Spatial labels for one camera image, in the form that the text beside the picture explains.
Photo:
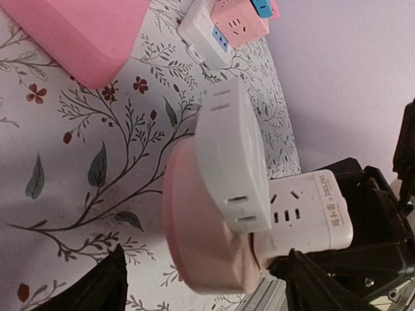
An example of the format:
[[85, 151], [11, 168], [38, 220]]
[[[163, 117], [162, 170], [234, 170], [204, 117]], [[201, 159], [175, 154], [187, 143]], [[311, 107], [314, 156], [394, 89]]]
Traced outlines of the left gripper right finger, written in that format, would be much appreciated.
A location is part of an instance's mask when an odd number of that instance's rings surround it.
[[286, 282], [289, 310], [372, 310], [370, 303], [347, 290], [307, 255], [292, 249], [283, 260], [274, 260], [270, 274]]

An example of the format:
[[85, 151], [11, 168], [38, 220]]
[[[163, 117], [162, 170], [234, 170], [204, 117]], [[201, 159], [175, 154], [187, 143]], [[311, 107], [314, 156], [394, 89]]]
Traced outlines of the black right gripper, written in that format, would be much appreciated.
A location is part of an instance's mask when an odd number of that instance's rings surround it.
[[354, 158], [326, 167], [338, 181], [353, 225], [350, 247], [308, 253], [343, 287], [366, 302], [414, 276], [414, 233], [378, 168]]

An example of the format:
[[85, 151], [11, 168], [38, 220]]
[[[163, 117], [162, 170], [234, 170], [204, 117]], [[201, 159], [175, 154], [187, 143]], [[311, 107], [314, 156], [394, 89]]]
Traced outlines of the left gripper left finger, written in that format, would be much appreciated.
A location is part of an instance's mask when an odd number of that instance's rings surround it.
[[120, 244], [93, 269], [55, 297], [41, 311], [124, 311], [128, 293], [125, 253]]

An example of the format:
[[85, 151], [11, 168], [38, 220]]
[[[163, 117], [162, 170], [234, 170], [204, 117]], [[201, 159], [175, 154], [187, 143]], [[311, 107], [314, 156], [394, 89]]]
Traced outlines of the white delixi socket adapter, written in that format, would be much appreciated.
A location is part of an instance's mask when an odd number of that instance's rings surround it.
[[348, 205], [332, 171], [273, 179], [269, 187], [272, 229], [253, 235], [260, 265], [287, 256], [292, 248], [310, 253], [351, 245]]

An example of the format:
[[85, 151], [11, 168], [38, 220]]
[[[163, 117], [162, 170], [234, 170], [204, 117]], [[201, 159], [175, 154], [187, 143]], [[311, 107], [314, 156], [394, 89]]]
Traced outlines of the round pink power strip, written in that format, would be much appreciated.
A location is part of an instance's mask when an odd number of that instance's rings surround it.
[[247, 233], [234, 233], [208, 194], [198, 170], [195, 141], [183, 139], [168, 160], [162, 215], [179, 276], [194, 292], [250, 294], [261, 278]]

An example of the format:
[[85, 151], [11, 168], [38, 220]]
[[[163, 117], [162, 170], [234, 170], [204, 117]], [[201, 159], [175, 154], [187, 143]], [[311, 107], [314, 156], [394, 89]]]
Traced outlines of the white square adapter plug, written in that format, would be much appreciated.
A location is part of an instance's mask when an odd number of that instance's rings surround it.
[[240, 78], [210, 86], [198, 113], [196, 156], [209, 195], [239, 233], [272, 227], [265, 147]]

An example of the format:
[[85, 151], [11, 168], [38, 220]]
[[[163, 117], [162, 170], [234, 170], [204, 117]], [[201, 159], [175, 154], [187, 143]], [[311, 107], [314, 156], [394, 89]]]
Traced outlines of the pink triangular power strip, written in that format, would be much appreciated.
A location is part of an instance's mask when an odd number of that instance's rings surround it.
[[2, 1], [1, 8], [83, 86], [101, 88], [128, 61], [149, 1]]

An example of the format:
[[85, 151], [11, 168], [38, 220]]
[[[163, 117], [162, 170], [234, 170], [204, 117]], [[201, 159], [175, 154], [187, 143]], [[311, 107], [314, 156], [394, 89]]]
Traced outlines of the white long power strip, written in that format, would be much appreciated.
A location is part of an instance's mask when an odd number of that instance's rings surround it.
[[187, 53], [208, 69], [231, 65], [232, 46], [211, 20], [215, 1], [193, 1], [178, 27], [178, 35], [187, 45]]

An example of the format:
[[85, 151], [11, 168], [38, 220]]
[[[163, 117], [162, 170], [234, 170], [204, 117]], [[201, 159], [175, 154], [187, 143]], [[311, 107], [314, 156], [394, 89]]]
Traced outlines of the cyan cube socket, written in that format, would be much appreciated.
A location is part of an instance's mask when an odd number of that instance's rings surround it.
[[272, 0], [251, 0], [255, 11], [261, 18], [271, 18], [274, 16], [274, 1]]

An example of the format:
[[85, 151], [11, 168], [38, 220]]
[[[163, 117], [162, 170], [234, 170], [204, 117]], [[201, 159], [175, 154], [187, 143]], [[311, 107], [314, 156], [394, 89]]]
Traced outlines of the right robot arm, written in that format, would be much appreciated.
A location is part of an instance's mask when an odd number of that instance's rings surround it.
[[393, 158], [401, 182], [392, 192], [379, 169], [355, 159], [329, 166], [336, 174], [354, 229], [351, 246], [311, 253], [299, 284], [287, 285], [291, 310], [375, 310], [374, 299], [414, 284], [414, 103], [405, 107]]

